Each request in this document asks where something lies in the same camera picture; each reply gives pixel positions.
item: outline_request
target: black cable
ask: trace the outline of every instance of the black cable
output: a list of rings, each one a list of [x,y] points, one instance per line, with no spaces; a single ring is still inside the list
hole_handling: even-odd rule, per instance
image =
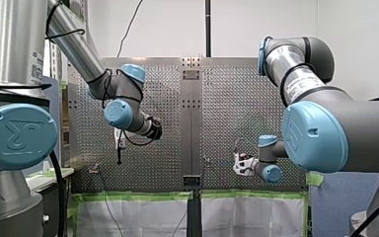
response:
[[[121,51],[122,51],[122,44],[124,43],[125,39],[126,39],[127,36],[128,36],[128,32],[130,31],[131,24],[133,24],[133,22],[134,22],[134,18],[136,17],[137,12],[138,12],[138,9],[140,8],[140,5],[141,5],[142,2],[143,2],[143,0],[140,0],[140,2],[137,4],[136,10],[134,10],[133,17],[131,18],[131,21],[130,21],[130,23],[128,24],[128,27],[127,27],[127,31],[125,32],[125,35],[124,35],[124,37],[123,37],[122,40],[121,40],[121,43],[120,43],[120,45],[119,45],[119,51],[118,51],[118,54],[116,55],[116,57],[119,57],[119,55],[121,54]]]
[[[67,178],[66,180],[66,188],[67,188],[67,191],[66,191],[66,199],[65,199],[65,202],[64,202],[64,211],[65,211],[65,221],[64,221],[64,224],[65,224],[65,230],[67,230],[67,207],[69,205],[69,194],[70,194],[70,186],[71,186],[71,183],[72,183],[72,180],[70,178]]]
[[[372,212],[370,214],[370,216],[367,217],[367,219],[362,222],[362,224],[355,230],[353,231],[353,233],[350,235],[350,237],[359,237],[359,234],[365,229],[367,228],[367,226],[375,219],[377,218],[377,216],[379,215],[379,207],[377,209],[374,210],[374,212]]]
[[[112,97],[109,94],[109,86],[111,85],[113,80],[113,72],[109,69],[107,69],[107,72],[109,73],[109,79],[106,80],[106,84],[104,85],[104,95],[103,99],[101,100],[101,107],[103,109],[106,108],[106,99],[112,99]]]
[[[146,143],[135,143],[134,141],[130,140],[130,138],[128,138],[127,136],[127,132],[124,133],[124,136],[125,136],[125,139],[127,139],[128,142],[130,142],[131,144],[135,145],[135,146],[147,146],[149,145],[150,143],[152,143],[155,139],[151,139],[150,141],[146,142]]]
[[[69,35],[72,35],[72,34],[75,34],[75,33],[80,33],[81,35],[84,35],[86,32],[83,29],[76,29],[76,30],[68,32],[68,33],[63,33],[63,34],[60,34],[60,35],[46,37],[45,39],[46,40],[54,40],[54,39],[66,37],[66,36],[69,36]]]
[[[101,170],[100,170],[100,173],[99,173],[99,174],[100,174],[100,177],[101,177],[101,181],[103,182],[103,186],[104,186],[104,191],[105,191],[104,199],[105,199],[105,201],[106,201],[107,209],[108,209],[108,211],[109,211],[109,213],[110,213],[110,216],[111,216],[113,222],[115,222],[115,225],[116,225],[116,228],[118,229],[119,234],[121,235],[121,237],[124,237],[124,235],[122,234],[122,230],[121,230],[121,228],[119,227],[119,224],[118,224],[118,222],[115,220],[114,215],[113,215],[113,213],[112,213],[112,211],[111,211],[111,209],[110,209],[109,202],[107,201],[108,191],[107,191],[107,183],[106,183],[106,179],[104,178],[103,174],[101,173]]]
[[[121,165],[122,162],[121,162],[121,137],[122,137],[122,133],[124,132],[124,130],[121,130],[119,132],[119,137],[118,137],[118,143],[116,144],[116,158],[117,158],[117,165]]]
[[[15,89],[42,89],[46,90],[51,87],[51,84],[41,84],[36,86],[11,86],[11,85],[0,85],[0,90],[15,90]]]
[[[59,201],[59,222],[58,222],[58,230],[57,236],[64,236],[64,222],[66,218],[66,211],[64,209],[64,184],[63,184],[63,176],[61,175],[61,169],[57,161],[56,154],[54,151],[50,153],[50,160],[54,167],[54,173],[56,174],[56,182],[57,182],[57,191],[58,191],[58,201]]]
[[[180,222],[178,223],[177,227],[175,228],[174,233],[172,234],[172,237],[175,237],[175,234],[177,233],[178,229],[180,228],[180,226],[183,223],[184,219],[186,218],[187,214],[188,214],[188,211],[186,211],[186,213],[184,213],[183,218],[181,218]]]
[[[59,0],[54,4],[54,6],[51,8],[50,12],[48,13],[47,20],[45,20],[45,34],[48,35],[48,30],[50,29],[50,22],[53,18],[54,13],[56,12],[57,8],[62,5],[63,3]]]
[[[67,33],[63,33],[63,34],[59,34],[55,36],[49,35],[48,31],[50,29],[51,19],[53,18],[54,13],[56,12],[57,8],[61,5],[63,5],[63,3],[61,1],[57,1],[56,4],[54,4],[54,6],[51,8],[50,13],[48,14],[47,20],[45,21],[45,34],[47,35],[47,37],[45,38],[46,40],[54,40],[54,39],[66,37],[75,33],[80,33],[81,35],[84,35],[86,33],[84,29],[77,29],[71,32],[67,32]]]

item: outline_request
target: robotic arm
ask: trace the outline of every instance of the robotic arm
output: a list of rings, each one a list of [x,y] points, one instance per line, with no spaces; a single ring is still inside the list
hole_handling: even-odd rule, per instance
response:
[[[60,36],[76,30],[57,0],[48,1],[47,33]],[[90,95],[98,100],[113,98],[105,108],[107,122],[121,130],[127,130],[151,139],[160,139],[162,126],[157,118],[140,111],[143,100],[145,72],[137,65],[125,64],[118,75],[112,75],[98,56],[90,49],[80,34],[71,34],[54,39],[73,66],[89,86]]]
[[[284,141],[274,137],[263,146],[262,140],[272,136],[260,137],[258,175],[265,178],[259,167],[269,160],[276,162],[275,157],[288,157],[309,171],[379,173],[379,98],[358,102],[342,89],[326,85],[332,81],[335,63],[324,42],[265,39],[259,69],[279,88],[287,109],[282,120]]]
[[[57,140],[41,84],[45,34],[82,75],[92,97],[113,99],[104,110],[111,126],[160,139],[160,121],[140,111],[143,68],[125,64],[113,75],[77,33],[60,1],[0,0],[0,170],[34,166]]]

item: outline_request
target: metal pole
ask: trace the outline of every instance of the metal pole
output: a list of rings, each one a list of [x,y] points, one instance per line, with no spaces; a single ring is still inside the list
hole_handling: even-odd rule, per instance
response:
[[[0,85],[40,85],[47,0],[0,0]]]
[[[211,57],[211,0],[205,0],[206,57]]]

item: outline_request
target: blue joint cap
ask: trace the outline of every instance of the blue joint cap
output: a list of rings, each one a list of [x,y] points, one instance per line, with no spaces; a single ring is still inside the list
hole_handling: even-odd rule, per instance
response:
[[[348,158],[346,135],[331,112],[313,102],[289,106],[282,118],[284,147],[290,160],[309,171],[340,171]]]
[[[127,76],[133,78],[134,80],[144,83],[146,78],[146,72],[143,67],[134,64],[124,64],[121,66],[120,70]]]
[[[107,105],[104,110],[104,117],[111,126],[118,129],[128,129],[133,121],[133,110],[127,102],[115,99]]]
[[[23,170],[44,160],[58,139],[56,122],[30,104],[0,107],[0,170]]]
[[[278,141],[276,135],[262,135],[259,139],[259,148],[267,147],[275,144]]]
[[[281,169],[276,165],[268,165],[263,169],[262,175],[265,181],[277,183],[281,180]]]

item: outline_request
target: green tape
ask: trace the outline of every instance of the green tape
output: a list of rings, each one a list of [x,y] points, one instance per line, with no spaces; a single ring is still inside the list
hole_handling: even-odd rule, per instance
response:
[[[70,207],[72,213],[72,228],[73,228],[73,237],[78,236],[78,215],[79,215],[79,204],[81,202],[77,201],[75,198],[72,198],[72,205]]]
[[[78,202],[86,201],[105,201],[107,200],[143,200],[143,201],[161,201],[161,200],[188,200],[189,192],[175,193],[133,193],[133,192],[106,192],[96,194],[79,194],[73,195],[72,199]]]
[[[309,172],[306,174],[306,184],[319,187],[324,181],[323,175],[317,172]]]
[[[303,199],[307,192],[268,192],[268,191],[202,191],[202,198],[282,198]]]
[[[67,88],[67,81],[60,81],[60,89],[65,90]]]

